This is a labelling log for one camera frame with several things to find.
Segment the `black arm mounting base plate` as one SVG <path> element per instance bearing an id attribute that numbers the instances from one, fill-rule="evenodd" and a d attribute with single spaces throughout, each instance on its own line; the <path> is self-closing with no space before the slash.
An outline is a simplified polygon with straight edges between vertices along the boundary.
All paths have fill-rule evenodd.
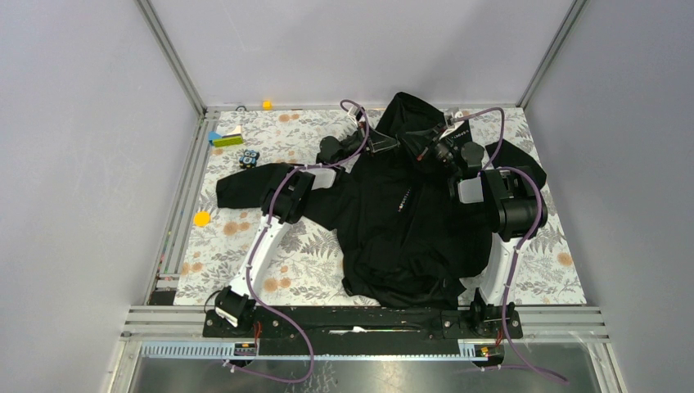
<path id="1" fill-rule="evenodd" d="M 454 319 L 467 310 L 297 306 L 282 307 L 276 315 L 259 307 L 254 311 L 254 323 L 247 328 L 234 328 L 210 310 L 202 335 L 258 346 L 264 356 L 464 357 L 465 344 L 497 342 L 444 333 L 442 318 Z M 508 331 L 512 339 L 524 336 L 521 321 Z"/>

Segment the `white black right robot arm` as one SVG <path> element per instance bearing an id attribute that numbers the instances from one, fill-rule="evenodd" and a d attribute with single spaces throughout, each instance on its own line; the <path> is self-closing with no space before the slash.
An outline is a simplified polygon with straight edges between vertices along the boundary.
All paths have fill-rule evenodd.
<path id="1" fill-rule="evenodd" d="M 442 125 L 405 133 L 399 144 L 418 169 L 446 175 L 455 201 L 480 203 L 492 232 L 487 271 L 473 301 L 454 319 L 442 318 L 444 333 L 497 340 L 509 337 L 508 328 L 520 324 L 510 300 L 516 268 L 528 240 L 547 220 L 543 197 L 529 168 L 486 169 L 485 149 Z"/>

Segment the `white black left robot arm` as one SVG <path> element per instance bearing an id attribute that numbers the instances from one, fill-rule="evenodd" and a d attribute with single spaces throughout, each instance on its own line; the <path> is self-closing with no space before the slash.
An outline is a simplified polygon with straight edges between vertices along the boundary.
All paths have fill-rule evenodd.
<path id="1" fill-rule="evenodd" d="M 311 191 L 332 187 L 342 165 L 363 151 L 377 153 L 398 145 L 395 138 L 361 123 L 355 133 L 342 141 L 325 137 L 319 143 L 314 164 L 293 168 L 283 165 L 273 172 L 260 203 L 262 216 L 253 245 L 239 272 L 214 301 L 214 312 L 233 336 L 242 337 L 253 328 L 257 277 L 268 266 L 290 226 L 302 217 Z"/>

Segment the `black zip-up jacket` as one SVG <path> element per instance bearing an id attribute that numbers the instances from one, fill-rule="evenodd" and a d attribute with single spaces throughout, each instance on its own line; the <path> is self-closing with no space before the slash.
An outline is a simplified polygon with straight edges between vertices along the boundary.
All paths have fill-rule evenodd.
<path id="1" fill-rule="evenodd" d="M 370 129 L 398 139 L 441 123 L 442 111 L 401 92 Z M 538 163 L 516 146 L 482 147 L 484 168 L 526 166 L 539 190 L 545 184 Z M 336 232 L 345 292 L 389 307 L 455 306 L 462 279 L 487 271 L 492 232 L 483 206 L 455 201 L 447 177 L 418 169 L 400 144 L 363 151 L 342 168 L 332 187 L 311 191 L 302 216 Z"/>

